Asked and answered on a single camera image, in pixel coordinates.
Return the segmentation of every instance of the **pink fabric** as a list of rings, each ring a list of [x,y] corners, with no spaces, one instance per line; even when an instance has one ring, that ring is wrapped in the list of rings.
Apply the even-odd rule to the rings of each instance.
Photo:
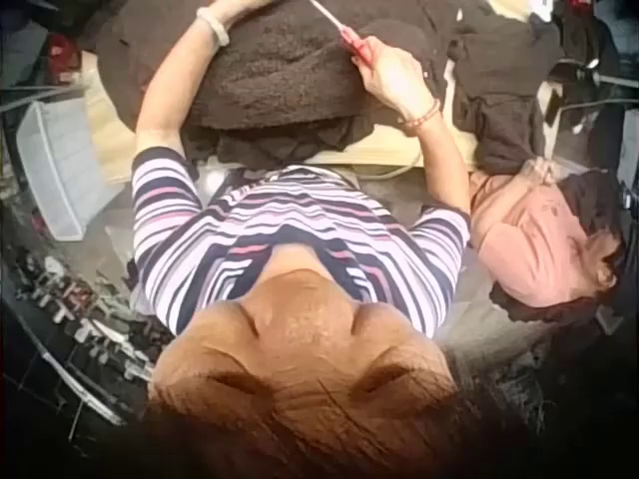
[[[509,180],[489,179],[475,197],[474,208]],[[478,255],[508,294],[529,306],[546,307],[572,299],[577,271],[571,258],[574,245],[585,240],[579,219],[559,189],[542,186],[488,231]]]

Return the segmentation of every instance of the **red handle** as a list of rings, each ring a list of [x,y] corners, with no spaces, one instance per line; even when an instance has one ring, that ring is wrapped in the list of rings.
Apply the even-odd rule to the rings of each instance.
[[[350,27],[342,27],[339,33],[346,46],[364,60],[369,67],[372,67],[372,51],[368,44]]]

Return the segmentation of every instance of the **white bangle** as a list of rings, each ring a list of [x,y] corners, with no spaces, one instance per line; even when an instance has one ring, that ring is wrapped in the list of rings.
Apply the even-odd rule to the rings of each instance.
[[[222,25],[222,22],[218,20],[213,15],[213,13],[211,13],[211,10],[209,10],[207,7],[199,8],[198,13],[196,13],[196,16],[198,18],[201,18],[205,22],[207,22],[207,25],[211,27],[211,30],[213,30],[213,32],[218,37],[218,40],[220,41],[220,45],[222,45],[223,47],[226,47],[227,45],[229,45],[231,40],[229,39],[229,34],[227,33],[227,29],[224,28],[224,25]]]

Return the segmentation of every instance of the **bracelet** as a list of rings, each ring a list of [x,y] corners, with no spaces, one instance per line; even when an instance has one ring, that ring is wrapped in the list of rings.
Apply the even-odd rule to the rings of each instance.
[[[231,40],[229,39],[229,34],[227,33],[227,29],[224,28],[224,25],[222,25],[222,22],[218,20],[213,15],[213,13],[211,13],[211,10],[209,10],[207,7],[199,8],[198,12],[196,13],[196,16],[197,18],[204,20],[206,24],[209,25],[213,33],[215,33],[216,37],[218,37],[218,40],[220,41],[220,45],[222,45],[223,47],[226,47],[227,45],[229,45]]]
[[[423,125],[432,117],[434,117],[437,113],[439,113],[440,106],[441,106],[441,103],[439,102],[439,100],[435,98],[435,101],[432,104],[432,107],[430,107],[430,110],[428,110],[425,115],[422,115],[421,117],[416,118],[414,120],[404,122],[403,123],[404,127],[409,130],[415,130],[416,128],[419,128],[421,125]]]

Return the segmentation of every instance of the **white plastic basket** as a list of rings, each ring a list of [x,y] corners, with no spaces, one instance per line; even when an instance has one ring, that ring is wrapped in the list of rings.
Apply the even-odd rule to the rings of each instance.
[[[123,188],[102,177],[84,100],[32,103],[18,128],[17,144],[51,235],[59,241],[81,240],[91,219]]]

